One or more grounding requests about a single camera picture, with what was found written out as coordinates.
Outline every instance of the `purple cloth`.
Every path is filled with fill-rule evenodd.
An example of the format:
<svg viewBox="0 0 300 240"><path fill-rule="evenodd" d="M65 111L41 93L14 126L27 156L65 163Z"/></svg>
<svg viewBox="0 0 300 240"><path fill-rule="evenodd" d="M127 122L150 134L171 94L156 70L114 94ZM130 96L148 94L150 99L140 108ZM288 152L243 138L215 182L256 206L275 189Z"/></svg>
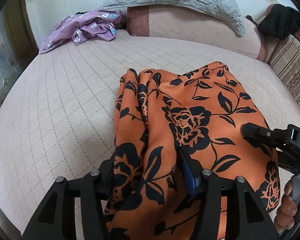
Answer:
<svg viewBox="0 0 300 240"><path fill-rule="evenodd" d="M94 10L64 18L43 41L39 54L47 53L72 38L74 42L85 42L99 36L105 41L112 40L117 31L114 25L121 21L121 11Z"/></svg>

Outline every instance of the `floral patterned pillow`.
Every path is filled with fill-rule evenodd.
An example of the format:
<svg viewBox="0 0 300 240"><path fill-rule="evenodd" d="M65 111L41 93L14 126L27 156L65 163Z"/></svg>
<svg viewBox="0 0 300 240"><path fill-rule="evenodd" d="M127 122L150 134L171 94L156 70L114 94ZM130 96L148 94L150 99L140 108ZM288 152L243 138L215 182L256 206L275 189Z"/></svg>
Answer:
<svg viewBox="0 0 300 240"><path fill-rule="evenodd" d="M270 60L270 66L300 107L300 41L292 35L281 41Z"/></svg>

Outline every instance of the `orange cloth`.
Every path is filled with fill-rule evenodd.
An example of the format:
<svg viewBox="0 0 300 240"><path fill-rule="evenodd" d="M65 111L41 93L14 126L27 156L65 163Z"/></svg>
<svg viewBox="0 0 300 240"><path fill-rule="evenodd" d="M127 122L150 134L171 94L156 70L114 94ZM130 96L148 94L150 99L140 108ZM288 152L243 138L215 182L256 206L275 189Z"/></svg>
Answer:
<svg viewBox="0 0 300 240"><path fill-rule="evenodd" d="M200 201L191 200L176 166L175 146L218 176L244 176L268 211L279 203L275 149L243 138L241 125L266 121L221 62L184 75L129 69L114 114L113 191L105 210L112 239L186 240ZM218 239L225 236L222 199Z"/></svg>

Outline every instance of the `bed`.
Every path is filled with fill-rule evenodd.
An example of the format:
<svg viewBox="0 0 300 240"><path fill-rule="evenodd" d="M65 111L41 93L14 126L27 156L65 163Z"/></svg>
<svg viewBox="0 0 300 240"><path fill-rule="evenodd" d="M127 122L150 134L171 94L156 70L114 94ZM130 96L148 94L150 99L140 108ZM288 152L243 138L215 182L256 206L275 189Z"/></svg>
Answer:
<svg viewBox="0 0 300 240"><path fill-rule="evenodd" d="M134 37L121 29L110 42L69 42L38 55L0 109L3 212L23 232L57 176L82 177L111 156L116 91L128 68L183 74L217 60L229 66L271 129L300 126L300 108L270 66L226 49ZM280 170L281 184L290 176ZM79 202L76 220L78 239L83 239Z"/></svg>

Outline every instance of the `silver bolt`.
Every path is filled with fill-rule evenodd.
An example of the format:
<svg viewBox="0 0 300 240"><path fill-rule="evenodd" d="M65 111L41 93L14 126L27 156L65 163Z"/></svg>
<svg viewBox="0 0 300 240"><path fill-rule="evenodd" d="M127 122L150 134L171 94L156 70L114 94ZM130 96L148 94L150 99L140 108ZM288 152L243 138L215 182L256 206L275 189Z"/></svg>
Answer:
<svg viewBox="0 0 300 240"><path fill-rule="evenodd" d="M98 176L100 174L100 171L99 170L92 170L91 172L90 172L90 175L91 176Z"/></svg>
<svg viewBox="0 0 300 240"><path fill-rule="evenodd" d="M245 177L242 176L237 177L237 180L241 183L244 183L246 181Z"/></svg>
<svg viewBox="0 0 300 240"><path fill-rule="evenodd" d="M65 177L58 176L58 177L56 177L56 182L61 183L61 182L63 182L64 179L65 179Z"/></svg>
<svg viewBox="0 0 300 240"><path fill-rule="evenodd" d="M204 169L204 170L202 171L202 173L203 173L204 175L206 175L206 176L210 176L210 175L211 175L211 171L208 170L208 169Z"/></svg>

